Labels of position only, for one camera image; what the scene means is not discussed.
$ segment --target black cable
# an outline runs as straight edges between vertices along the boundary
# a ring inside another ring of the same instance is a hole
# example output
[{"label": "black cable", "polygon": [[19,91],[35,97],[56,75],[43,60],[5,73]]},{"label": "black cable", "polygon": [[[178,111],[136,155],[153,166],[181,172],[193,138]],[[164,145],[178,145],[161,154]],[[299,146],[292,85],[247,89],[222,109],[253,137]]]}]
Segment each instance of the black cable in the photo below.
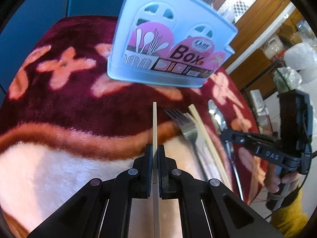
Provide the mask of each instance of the black cable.
[{"label": "black cable", "polygon": [[[303,115],[302,116],[302,121],[303,121],[303,128],[304,128],[304,132],[306,134],[306,137],[308,139],[308,146],[309,146],[309,156],[310,156],[310,161],[309,161],[309,166],[308,166],[308,171],[307,171],[307,174],[305,175],[305,178],[301,184],[301,186],[297,189],[297,194],[299,193],[299,191],[302,189],[302,187],[304,186],[306,180],[307,180],[307,177],[308,177],[308,174],[309,174],[309,171],[310,171],[310,167],[312,165],[312,160],[313,160],[313,148],[312,148],[312,145],[311,145],[311,136],[308,135],[307,133],[307,128],[306,128],[306,124],[305,124],[305,116]],[[269,217],[271,217],[276,211],[278,211],[279,209],[281,209],[282,207],[279,207],[277,210],[274,210],[270,215],[268,215],[267,217],[264,218],[264,220],[267,220]]]}]

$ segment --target white strip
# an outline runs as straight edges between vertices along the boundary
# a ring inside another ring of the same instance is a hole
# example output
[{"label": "white strip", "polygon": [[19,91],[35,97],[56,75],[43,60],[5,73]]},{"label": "white strip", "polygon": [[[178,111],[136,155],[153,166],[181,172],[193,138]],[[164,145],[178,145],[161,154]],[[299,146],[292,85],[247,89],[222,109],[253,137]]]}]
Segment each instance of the white strip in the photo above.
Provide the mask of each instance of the white strip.
[{"label": "white strip", "polygon": [[291,2],[286,6],[282,13],[273,21],[273,23],[255,40],[255,42],[247,48],[227,69],[228,74],[232,73],[241,63],[245,61],[256,49],[258,49],[275,31],[286,21],[286,14],[291,13],[296,9]]},{"label": "white strip", "polygon": [[152,167],[152,194],[153,194],[153,225],[154,238],[161,238],[161,215],[159,208],[159,177],[158,177],[158,133],[157,133],[157,108],[156,102],[153,102],[153,167]]}]

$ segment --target brand logo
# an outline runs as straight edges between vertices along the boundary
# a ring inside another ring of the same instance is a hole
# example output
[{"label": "brand logo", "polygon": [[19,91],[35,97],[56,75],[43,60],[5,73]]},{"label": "brand logo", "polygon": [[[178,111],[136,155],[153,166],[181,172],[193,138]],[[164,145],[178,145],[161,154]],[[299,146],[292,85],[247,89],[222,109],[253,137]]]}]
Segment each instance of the brand logo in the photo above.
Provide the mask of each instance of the brand logo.
[{"label": "brand logo", "polygon": [[274,155],[274,153],[271,153],[269,151],[267,151],[265,155],[269,156],[270,158],[273,158],[275,160],[278,160],[278,158],[279,158],[279,155]]},{"label": "brand logo", "polygon": [[212,43],[205,39],[195,39],[191,47],[200,52],[204,52],[212,47]]}]

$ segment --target brown wavy stripe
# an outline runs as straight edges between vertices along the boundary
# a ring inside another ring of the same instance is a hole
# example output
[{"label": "brown wavy stripe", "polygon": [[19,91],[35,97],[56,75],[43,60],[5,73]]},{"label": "brown wavy stripe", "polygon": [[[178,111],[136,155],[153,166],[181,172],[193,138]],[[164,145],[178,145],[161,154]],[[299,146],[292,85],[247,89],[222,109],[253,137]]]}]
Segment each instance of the brown wavy stripe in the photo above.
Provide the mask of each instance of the brown wavy stripe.
[{"label": "brown wavy stripe", "polygon": [[[158,143],[163,144],[177,133],[178,129],[171,121],[158,125]],[[116,160],[140,155],[145,145],[152,143],[152,130],[134,136],[104,137],[47,123],[26,123],[0,137],[0,153],[19,141],[63,149],[86,158]]]},{"label": "brown wavy stripe", "polygon": [[12,234],[16,238],[26,238],[29,232],[11,215],[2,211],[5,221],[7,222]]}]

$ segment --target fuzzy blanket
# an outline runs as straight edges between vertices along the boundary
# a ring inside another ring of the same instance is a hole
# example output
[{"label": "fuzzy blanket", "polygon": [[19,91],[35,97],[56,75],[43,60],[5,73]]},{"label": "fuzzy blanket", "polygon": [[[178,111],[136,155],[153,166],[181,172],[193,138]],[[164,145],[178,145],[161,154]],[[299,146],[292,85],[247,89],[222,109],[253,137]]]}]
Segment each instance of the fuzzy blanket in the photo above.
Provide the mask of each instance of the fuzzy blanket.
[{"label": "fuzzy blanket", "polygon": [[[0,205],[16,237],[26,237],[92,178],[107,180],[132,166],[152,138],[178,167],[202,178],[191,146],[164,113],[194,104],[232,178],[207,102],[213,99],[232,129],[256,132],[242,95],[220,68],[200,89],[115,81],[107,76],[117,18],[60,20],[42,37],[13,80],[0,109]],[[235,146],[245,202],[262,188],[266,165]],[[178,204],[161,203],[162,237],[181,237]],[[151,237],[151,205],[133,201],[129,237]]]}]

